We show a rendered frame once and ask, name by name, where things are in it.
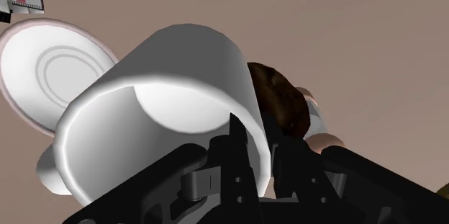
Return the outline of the pink and white cylinder object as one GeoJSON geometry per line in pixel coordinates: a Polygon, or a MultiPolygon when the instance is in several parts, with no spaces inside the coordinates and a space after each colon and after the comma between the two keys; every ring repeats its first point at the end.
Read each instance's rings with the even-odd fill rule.
{"type": "Polygon", "coordinates": [[[306,99],[309,109],[310,126],[304,136],[304,140],[309,147],[316,153],[320,154],[325,148],[336,145],[345,147],[344,142],[337,136],[329,134],[326,123],[322,118],[317,101],[310,91],[305,88],[297,87],[306,99]]]}

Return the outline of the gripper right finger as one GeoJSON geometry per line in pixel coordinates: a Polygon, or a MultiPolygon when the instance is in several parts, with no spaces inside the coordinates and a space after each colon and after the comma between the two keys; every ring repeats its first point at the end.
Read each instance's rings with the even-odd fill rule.
{"type": "Polygon", "coordinates": [[[315,153],[262,116],[281,216],[294,224],[449,224],[449,200],[347,148],[315,153]]]}

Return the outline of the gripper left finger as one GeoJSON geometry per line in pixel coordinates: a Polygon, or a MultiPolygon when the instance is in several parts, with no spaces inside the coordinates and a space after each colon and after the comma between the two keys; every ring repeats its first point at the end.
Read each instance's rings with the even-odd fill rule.
{"type": "Polygon", "coordinates": [[[263,224],[246,129],[183,144],[63,224],[263,224]]]}

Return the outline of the olive yellow object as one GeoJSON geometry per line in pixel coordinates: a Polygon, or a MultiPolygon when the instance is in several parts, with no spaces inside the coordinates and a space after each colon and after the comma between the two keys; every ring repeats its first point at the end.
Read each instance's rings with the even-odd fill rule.
{"type": "Polygon", "coordinates": [[[437,190],[436,193],[449,200],[449,182],[437,190]]]}

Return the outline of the white plate with pink rim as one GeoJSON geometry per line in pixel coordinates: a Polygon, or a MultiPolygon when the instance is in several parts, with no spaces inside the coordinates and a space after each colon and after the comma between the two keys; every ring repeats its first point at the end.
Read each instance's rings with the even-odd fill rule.
{"type": "Polygon", "coordinates": [[[67,106],[117,61],[74,24],[26,19],[0,34],[0,92],[26,123],[53,136],[67,106]]]}

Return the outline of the dark brown rounded object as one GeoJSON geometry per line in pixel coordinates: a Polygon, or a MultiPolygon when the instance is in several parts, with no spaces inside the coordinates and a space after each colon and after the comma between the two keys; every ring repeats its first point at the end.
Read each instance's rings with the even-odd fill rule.
{"type": "Polygon", "coordinates": [[[304,95],[274,68],[255,62],[248,68],[260,111],[273,115],[285,135],[303,138],[310,127],[304,95]]]}

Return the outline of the white mug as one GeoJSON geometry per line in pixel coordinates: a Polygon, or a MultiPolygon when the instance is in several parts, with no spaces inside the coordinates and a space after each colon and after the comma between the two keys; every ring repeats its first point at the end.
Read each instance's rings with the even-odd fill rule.
{"type": "Polygon", "coordinates": [[[271,156],[248,65],[236,44],[197,24],[152,34],[76,97],[58,121],[55,165],[88,205],[184,143],[208,146],[230,116],[244,125],[259,195],[271,156]]]}

